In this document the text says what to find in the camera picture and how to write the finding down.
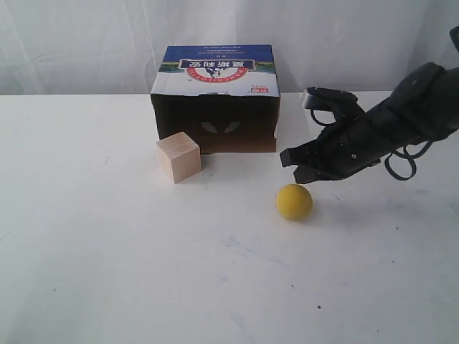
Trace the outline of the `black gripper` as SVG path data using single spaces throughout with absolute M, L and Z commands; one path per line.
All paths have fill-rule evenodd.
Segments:
M 400 143 L 400 116 L 386 108 L 374 107 L 355 118 L 335 115 L 333 123 L 318 120 L 316 111 L 311 117 L 324 127 L 317 139 L 306 148 L 300 145 L 280 153 L 283 168 L 297 166 L 293 172 L 297 184 L 348 178 Z

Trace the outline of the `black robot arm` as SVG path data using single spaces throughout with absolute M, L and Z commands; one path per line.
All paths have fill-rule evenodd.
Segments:
M 390 166 L 392 156 L 406 160 L 414 176 L 416 160 L 458 131 L 458 69 L 428 62 L 368 111 L 353 93 L 309 87 L 304 108 L 312 120 L 322 111 L 334 121 L 320 124 L 317 139 L 280 153 L 282 167 L 295 166 L 297 184 L 344 180 L 379 163 L 404 181 Z

